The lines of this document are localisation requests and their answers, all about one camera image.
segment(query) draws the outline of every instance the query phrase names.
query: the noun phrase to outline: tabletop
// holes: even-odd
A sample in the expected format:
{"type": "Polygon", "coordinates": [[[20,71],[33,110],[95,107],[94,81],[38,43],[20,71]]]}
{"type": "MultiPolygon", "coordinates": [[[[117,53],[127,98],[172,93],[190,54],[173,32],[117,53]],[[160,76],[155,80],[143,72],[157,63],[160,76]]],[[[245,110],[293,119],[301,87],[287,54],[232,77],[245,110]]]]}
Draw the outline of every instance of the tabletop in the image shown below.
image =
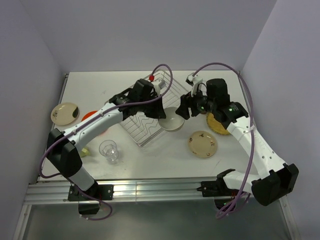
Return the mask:
{"type": "MultiPolygon", "coordinates": [[[[185,81],[193,71],[173,71],[173,78],[188,91],[185,81]]],[[[66,126],[67,129],[81,121],[88,112],[99,110],[113,95],[130,87],[136,80],[145,78],[151,71],[108,71],[108,72],[70,72],[62,93],[61,102],[75,103],[79,107],[77,119],[66,126]]],[[[235,73],[228,70],[201,71],[203,81],[222,78],[226,81],[230,99],[241,103],[246,109],[245,96],[235,73]]],[[[206,123],[206,115],[199,114],[186,120],[177,132],[163,131],[143,147],[131,139],[120,124],[110,127],[106,132],[87,144],[89,156],[82,158],[83,166],[96,180],[135,180],[214,177],[227,169],[245,172],[249,157],[232,135],[222,136],[212,132],[206,123]],[[207,131],[217,140],[217,151],[209,158],[199,158],[188,149],[189,136],[195,131],[207,131]],[[116,164],[110,164],[100,153],[99,145],[105,140],[116,142],[119,157],[116,164]]],[[[46,159],[43,173],[51,175],[57,169],[46,159]]],[[[254,166],[252,174],[257,174],[254,166]]],[[[56,176],[49,181],[61,181],[56,176]]]]}

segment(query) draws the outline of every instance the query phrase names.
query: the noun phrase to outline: gray wall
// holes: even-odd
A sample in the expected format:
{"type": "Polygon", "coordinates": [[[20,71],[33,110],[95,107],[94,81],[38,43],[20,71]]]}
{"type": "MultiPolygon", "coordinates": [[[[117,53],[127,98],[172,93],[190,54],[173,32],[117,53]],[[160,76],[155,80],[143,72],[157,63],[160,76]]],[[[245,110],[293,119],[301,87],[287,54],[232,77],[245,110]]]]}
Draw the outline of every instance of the gray wall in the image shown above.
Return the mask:
{"type": "Polygon", "coordinates": [[[46,146],[63,75],[18,0],[0,7],[0,232],[10,239],[46,146]]]}
{"type": "Polygon", "coordinates": [[[64,71],[242,69],[276,0],[21,0],[64,71]]]}
{"type": "Polygon", "coordinates": [[[268,143],[300,170],[290,205],[303,239],[320,239],[320,1],[278,0],[243,74],[268,143]]]}

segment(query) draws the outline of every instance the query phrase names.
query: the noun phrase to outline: white bowl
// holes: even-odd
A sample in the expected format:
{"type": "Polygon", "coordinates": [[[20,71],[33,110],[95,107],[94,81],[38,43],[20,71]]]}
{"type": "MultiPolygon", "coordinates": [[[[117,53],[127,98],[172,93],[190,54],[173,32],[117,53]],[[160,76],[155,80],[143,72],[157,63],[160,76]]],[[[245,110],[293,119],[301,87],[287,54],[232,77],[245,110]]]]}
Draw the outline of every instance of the white bowl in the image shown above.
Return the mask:
{"type": "Polygon", "coordinates": [[[185,123],[185,119],[176,114],[177,108],[174,106],[164,109],[166,118],[158,120],[160,127],[168,132],[175,132],[182,128],[185,123]]]}

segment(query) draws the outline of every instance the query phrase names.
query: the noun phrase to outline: yellow woven plate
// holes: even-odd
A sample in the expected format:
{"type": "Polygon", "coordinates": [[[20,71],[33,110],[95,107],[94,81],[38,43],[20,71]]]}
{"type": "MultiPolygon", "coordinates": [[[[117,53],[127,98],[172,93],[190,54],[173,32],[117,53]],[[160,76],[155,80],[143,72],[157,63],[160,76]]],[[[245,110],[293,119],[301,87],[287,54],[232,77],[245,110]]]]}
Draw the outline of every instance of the yellow woven plate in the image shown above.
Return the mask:
{"type": "Polygon", "coordinates": [[[208,113],[206,115],[206,123],[208,124],[209,128],[217,134],[220,134],[220,135],[230,134],[230,132],[228,132],[220,122],[215,120],[214,115],[212,113],[208,113]]]}

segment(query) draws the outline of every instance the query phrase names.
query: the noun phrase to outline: dish rack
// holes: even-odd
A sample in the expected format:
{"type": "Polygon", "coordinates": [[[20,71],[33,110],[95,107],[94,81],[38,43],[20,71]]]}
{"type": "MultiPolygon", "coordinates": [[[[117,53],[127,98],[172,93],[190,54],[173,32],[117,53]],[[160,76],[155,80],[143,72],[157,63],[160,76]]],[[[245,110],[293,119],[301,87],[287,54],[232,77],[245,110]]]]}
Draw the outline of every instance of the dish rack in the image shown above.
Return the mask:
{"type": "MultiPolygon", "coordinates": [[[[164,80],[165,88],[170,83],[170,75],[163,70],[158,70],[154,74],[154,79],[164,80]]],[[[184,95],[187,92],[188,91],[180,83],[173,79],[169,91],[162,98],[163,108],[178,107],[180,105],[181,95],[184,95]]],[[[138,112],[136,115],[128,117],[126,120],[122,121],[120,125],[141,148],[164,130],[159,126],[157,119],[146,117],[143,112],[138,112]]]]}

